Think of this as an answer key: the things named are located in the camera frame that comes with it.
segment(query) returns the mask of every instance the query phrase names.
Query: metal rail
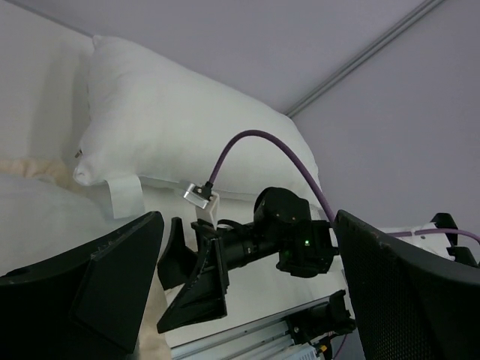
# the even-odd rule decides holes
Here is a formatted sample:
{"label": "metal rail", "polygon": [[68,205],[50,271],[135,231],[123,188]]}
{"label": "metal rail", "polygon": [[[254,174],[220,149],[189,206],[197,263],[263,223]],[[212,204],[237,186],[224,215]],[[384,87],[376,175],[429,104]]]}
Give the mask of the metal rail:
{"label": "metal rail", "polygon": [[445,0],[427,0],[421,3],[418,7],[410,11],[403,19],[393,25],[387,32],[378,37],[373,43],[371,43],[352,59],[350,59],[346,64],[336,70],[332,75],[322,81],[314,90],[297,101],[285,112],[285,115],[289,118],[297,116],[320,96],[337,85],[347,75],[351,74],[360,65],[364,64],[368,59],[377,54],[381,49],[386,47],[399,35],[410,28],[410,26],[417,23],[421,18],[430,13],[434,8],[442,4],[444,1]]}

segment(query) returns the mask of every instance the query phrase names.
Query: purple cable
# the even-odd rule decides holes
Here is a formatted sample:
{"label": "purple cable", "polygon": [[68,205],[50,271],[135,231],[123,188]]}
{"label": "purple cable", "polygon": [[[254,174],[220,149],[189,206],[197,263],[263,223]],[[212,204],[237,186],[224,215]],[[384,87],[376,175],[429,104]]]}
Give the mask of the purple cable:
{"label": "purple cable", "polygon": [[[282,152],[284,152],[285,155],[293,162],[293,164],[297,167],[297,169],[303,175],[303,177],[307,181],[308,185],[310,185],[310,189],[312,189],[316,198],[320,202],[320,205],[322,206],[323,211],[325,212],[325,214],[328,218],[328,221],[330,221],[330,224],[334,223],[335,214],[332,211],[332,208],[330,207],[329,202],[325,198],[325,195],[323,195],[323,192],[320,190],[319,186],[315,182],[312,175],[310,175],[310,173],[308,172],[307,168],[302,163],[302,161],[297,157],[297,155],[295,155],[295,153],[292,151],[292,149],[287,146],[287,144],[282,142],[276,136],[273,136],[270,133],[267,133],[265,131],[246,130],[246,131],[242,131],[241,133],[238,133],[237,135],[235,135],[226,144],[225,148],[223,149],[222,153],[220,154],[220,157],[218,158],[217,163],[215,164],[215,167],[214,167],[213,171],[211,172],[210,179],[208,180],[208,182],[210,182],[213,185],[213,183],[215,182],[215,179],[217,178],[218,172],[220,171],[220,168],[221,168],[222,164],[224,163],[225,158],[227,157],[227,154],[232,149],[232,147],[240,139],[243,139],[244,137],[262,137],[263,139],[266,139],[266,140],[270,141],[271,143],[275,144]],[[425,230],[418,230],[418,231],[415,232],[415,235],[428,235],[428,234],[458,234],[458,235],[467,236],[469,238],[472,238],[480,244],[480,237],[478,235],[475,235],[475,234],[473,234],[471,232],[468,232],[468,231],[465,231],[465,230],[425,229]],[[390,232],[389,235],[400,238],[400,237],[411,236],[412,233],[408,232],[408,231]]]}
{"label": "purple cable", "polygon": [[335,353],[335,356],[332,358],[332,360],[335,360],[335,359],[337,358],[338,354],[340,354],[340,351],[341,351],[342,348],[344,347],[346,340],[347,340],[347,335],[345,334],[345,336],[343,337],[343,340],[342,340],[340,346],[338,347],[337,353]]}
{"label": "purple cable", "polygon": [[295,155],[295,153],[292,151],[291,148],[287,146],[284,142],[282,142],[280,139],[278,139],[276,136],[271,135],[270,133],[266,133],[265,131],[261,130],[246,130],[242,131],[241,133],[238,133],[235,135],[229,142],[226,144],[225,148],[223,149],[222,153],[220,154],[220,157],[217,160],[217,163],[215,164],[215,167],[213,171],[211,172],[210,179],[208,182],[214,183],[215,179],[217,178],[218,171],[220,170],[222,163],[224,162],[225,158],[227,157],[227,154],[229,151],[232,149],[232,147],[242,138],[244,137],[262,137],[263,139],[266,139],[270,141],[271,143],[274,143],[282,152],[285,153],[286,156],[293,162],[293,164],[297,167],[297,169],[300,171],[300,173],[303,175],[305,180],[307,181],[308,185],[310,185],[310,189],[312,189],[313,193],[315,194],[316,198],[320,202],[320,205],[323,208],[323,211],[325,212],[328,221],[330,221],[330,224],[333,224],[335,221],[335,214],[332,211],[332,208],[330,208],[329,203],[327,202],[327,199],[323,195],[322,191],[320,190],[319,186],[315,182],[314,178],[310,173],[308,172],[307,168],[305,165],[302,163],[302,161]]}
{"label": "purple cable", "polygon": [[[407,236],[412,236],[411,232],[403,231],[403,232],[389,232],[390,236],[394,236],[396,238],[403,238]],[[480,244],[480,236],[475,235],[472,232],[468,232],[465,230],[457,230],[457,229],[424,229],[424,230],[417,230],[413,233],[414,235],[429,235],[429,234],[457,234],[466,236],[477,241]]]}
{"label": "purple cable", "polygon": [[472,232],[468,232],[465,230],[457,230],[457,229],[425,229],[425,230],[419,230],[415,231],[415,235],[428,235],[428,234],[457,234],[457,235],[462,235],[466,236],[468,238],[471,238],[473,240],[476,240],[480,244],[480,236],[475,235]]}

